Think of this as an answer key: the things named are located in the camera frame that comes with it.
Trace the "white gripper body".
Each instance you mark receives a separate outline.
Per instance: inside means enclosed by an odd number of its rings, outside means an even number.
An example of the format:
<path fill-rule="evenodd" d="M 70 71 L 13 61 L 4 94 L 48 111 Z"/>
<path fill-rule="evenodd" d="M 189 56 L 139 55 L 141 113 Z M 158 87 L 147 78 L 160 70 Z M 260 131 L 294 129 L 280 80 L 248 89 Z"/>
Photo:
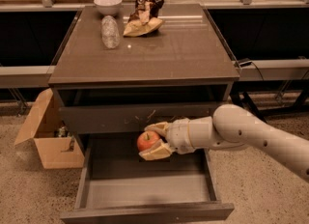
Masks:
<path fill-rule="evenodd" d="M 189 139 L 189 120 L 181 119 L 170 123 L 165 139 L 177 154 L 191 154 L 195 151 Z"/>

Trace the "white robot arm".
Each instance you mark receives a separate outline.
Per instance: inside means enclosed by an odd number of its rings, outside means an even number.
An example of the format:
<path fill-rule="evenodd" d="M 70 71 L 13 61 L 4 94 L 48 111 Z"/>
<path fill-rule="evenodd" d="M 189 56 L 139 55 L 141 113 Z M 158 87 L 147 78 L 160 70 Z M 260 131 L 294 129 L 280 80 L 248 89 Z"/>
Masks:
<path fill-rule="evenodd" d="M 198 149 L 229 150 L 251 146 L 261 150 L 309 182 L 309 141 L 261 121 L 247 110 L 223 104 L 199 119 L 179 119 L 146 126 L 160 138 L 139 153 L 158 160 L 173 153 L 190 154 Z"/>

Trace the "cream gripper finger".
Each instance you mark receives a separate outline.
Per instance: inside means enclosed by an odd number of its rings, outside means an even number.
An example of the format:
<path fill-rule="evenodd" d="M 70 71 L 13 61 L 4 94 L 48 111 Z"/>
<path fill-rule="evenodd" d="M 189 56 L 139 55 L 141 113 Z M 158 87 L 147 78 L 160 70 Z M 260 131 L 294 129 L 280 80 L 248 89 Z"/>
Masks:
<path fill-rule="evenodd" d="M 162 139 L 155 142 L 146 142 L 143 145 L 139 145 L 138 149 L 139 155 L 147 161 L 167 158 L 176 151 Z"/>
<path fill-rule="evenodd" d="M 145 131 L 154 131 L 161 137 L 165 137 L 167 135 L 169 123 L 168 122 L 160 122 L 148 125 L 144 128 Z"/>

